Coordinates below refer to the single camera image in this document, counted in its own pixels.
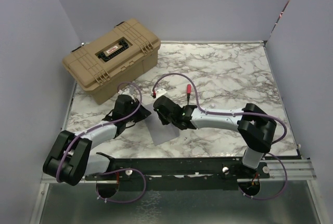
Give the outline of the grey envelope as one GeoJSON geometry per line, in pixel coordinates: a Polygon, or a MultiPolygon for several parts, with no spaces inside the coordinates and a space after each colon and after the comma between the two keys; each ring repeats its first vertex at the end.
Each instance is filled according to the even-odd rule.
{"type": "Polygon", "coordinates": [[[172,124],[163,125],[158,117],[158,114],[153,110],[152,104],[145,105],[144,107],[151,112],[151,115],[145,119],[145,124],[148,128],[154,146],[161,145],[179,137],[179,129],[172,124]]]}

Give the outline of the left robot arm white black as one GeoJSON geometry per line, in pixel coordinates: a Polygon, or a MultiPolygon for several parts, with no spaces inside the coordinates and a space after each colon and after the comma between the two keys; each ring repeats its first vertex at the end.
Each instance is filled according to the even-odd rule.
{"type": "Polygon", "coordinates": [[[129,122],[137,123],[151,115],[138,99],[129,95],[119,95],[112,109],[102,121],[84,130],[73,133],[61,131],[44,164],[43,173],[53,177],[57,182],[71,186],[88,175],[98,174],[107,180],[113,177],[115,167],[110,162],[112,157],[91,150],[100,144],[115,139],[129,122]]]}

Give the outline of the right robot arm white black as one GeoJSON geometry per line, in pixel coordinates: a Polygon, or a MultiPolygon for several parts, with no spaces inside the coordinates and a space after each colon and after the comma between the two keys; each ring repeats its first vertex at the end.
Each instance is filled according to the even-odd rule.
{"type": "Polygon", "coordinates": [[[261,159],[271,149],[277,126],[276,120],[252,103],[241,109],[209,113],[196,105],[181,107],[161,96],[153,103],[153,109],[163,125],[171,123],[180,130],[214,128],[238,132],[247,144],[239,164],[239,172],[246,178],[257,173],[261,159]]]}

